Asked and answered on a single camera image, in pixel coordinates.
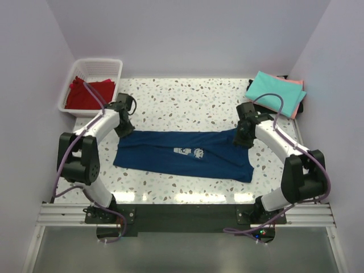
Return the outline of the navy blue t-shirt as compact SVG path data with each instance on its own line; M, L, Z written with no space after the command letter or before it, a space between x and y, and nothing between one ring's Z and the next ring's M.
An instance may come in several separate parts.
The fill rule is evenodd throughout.
M134 131L120 139L114 166L250 183L254 168L236 129L215 132Z

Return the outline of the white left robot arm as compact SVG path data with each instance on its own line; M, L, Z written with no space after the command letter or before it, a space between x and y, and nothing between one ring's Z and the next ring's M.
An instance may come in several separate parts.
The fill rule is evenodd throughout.
M93 206L99 207L98 217L105 223L117 219L118 209L113 194L100 178L98 145L111 131L119 138L130 135L134 126L129 116L137 108L136 100L119 93L115 101L104 105L84 127L72 133L62 133L57 155L57 178L64 178L82 189Z

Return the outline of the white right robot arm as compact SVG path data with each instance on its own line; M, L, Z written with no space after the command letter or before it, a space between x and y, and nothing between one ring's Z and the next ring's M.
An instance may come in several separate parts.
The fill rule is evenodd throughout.
M320 150L311 151L281 131L276 119L255 110L253 103L237 106L239 116L233 143L252 148L257 139L267 145L284 164L280 187L256 198L251 218L265 224L274 211L321 197L330 191L325 158Z

